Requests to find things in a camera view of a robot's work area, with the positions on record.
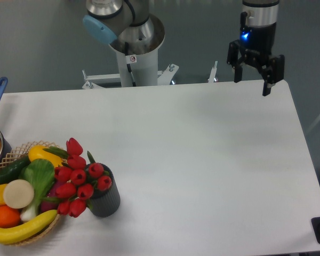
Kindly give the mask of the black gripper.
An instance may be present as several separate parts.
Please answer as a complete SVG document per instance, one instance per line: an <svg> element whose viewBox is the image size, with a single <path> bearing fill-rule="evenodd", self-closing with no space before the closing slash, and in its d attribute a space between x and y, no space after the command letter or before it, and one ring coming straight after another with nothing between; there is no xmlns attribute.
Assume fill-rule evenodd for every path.
<svg viewBox="0 0 320 256"><path fill-rule="evenodd" d="M276 83L284 79L285 56L281 54L269 58L272 55L275 32L276 23L260 27L242 26L239 40L230 42L228 48L227 64L234 70L235 83L242 80L243 62L256 69L266 66L262 73L264 97L271 93L271 88Z"/></svg>

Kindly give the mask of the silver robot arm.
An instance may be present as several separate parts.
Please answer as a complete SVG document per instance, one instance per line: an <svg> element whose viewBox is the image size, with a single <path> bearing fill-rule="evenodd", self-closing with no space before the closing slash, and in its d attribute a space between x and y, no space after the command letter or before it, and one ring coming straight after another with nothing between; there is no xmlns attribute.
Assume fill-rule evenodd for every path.
<svg viewBox="0 0 320 256"><path fill-rule="evenodd" d="M263 79L262 95L284 79L285 56L273 55L279 1L242 1L239 39L229 43L227 64L234 82L242 80L243 66L255 68Z"/></svg>

